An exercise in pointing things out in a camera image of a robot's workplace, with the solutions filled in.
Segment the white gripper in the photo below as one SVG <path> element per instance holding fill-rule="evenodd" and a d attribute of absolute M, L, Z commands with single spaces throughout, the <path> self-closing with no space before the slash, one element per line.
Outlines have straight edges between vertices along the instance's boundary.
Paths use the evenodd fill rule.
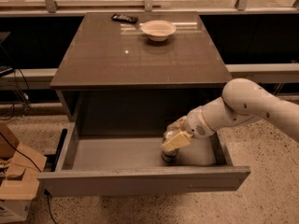
<path fill-rule="evenodd" d="M 183 116 L 167 126 L 162 151 L 171 152 L 186 147 L 191 143 L 192 137 L 204 139 L 214 133 L 206 123 L 203 107 L 198 106 L 191 110 L 187 116 Z"/>

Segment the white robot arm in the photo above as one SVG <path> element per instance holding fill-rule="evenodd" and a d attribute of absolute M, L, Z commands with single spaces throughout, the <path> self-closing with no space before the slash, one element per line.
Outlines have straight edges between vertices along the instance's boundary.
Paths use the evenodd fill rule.
<path fill-rule="evenodd" d="M 229 81 L 221 97 L 200 105 L 170 124 L 164 133 L 162 151 L 172 153 L 217 130 L 264 119 L 295 141 L 299 141 L 299 105 L 281 100 L 255 82 Z"/>

